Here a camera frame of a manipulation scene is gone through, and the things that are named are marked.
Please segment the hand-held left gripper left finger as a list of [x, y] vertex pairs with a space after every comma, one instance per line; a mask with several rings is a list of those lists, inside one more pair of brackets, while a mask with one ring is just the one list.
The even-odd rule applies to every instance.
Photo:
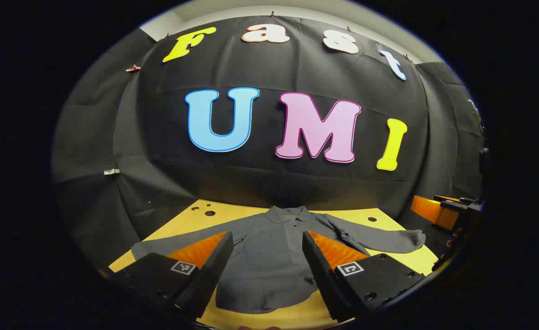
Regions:
[[224, 231], [167, 255], [148, 253], [109, 280], [159, 313], [196, 321], [204, 314], [233, 248], [232, 232]]

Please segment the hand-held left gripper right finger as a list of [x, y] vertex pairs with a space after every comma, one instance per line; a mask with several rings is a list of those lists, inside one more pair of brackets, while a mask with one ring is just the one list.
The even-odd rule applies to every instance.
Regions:
[[425, 278], [386, 253], [368, 256], [313, 231], [303, 233], [302, 250], [338, 322], [380, 313]]

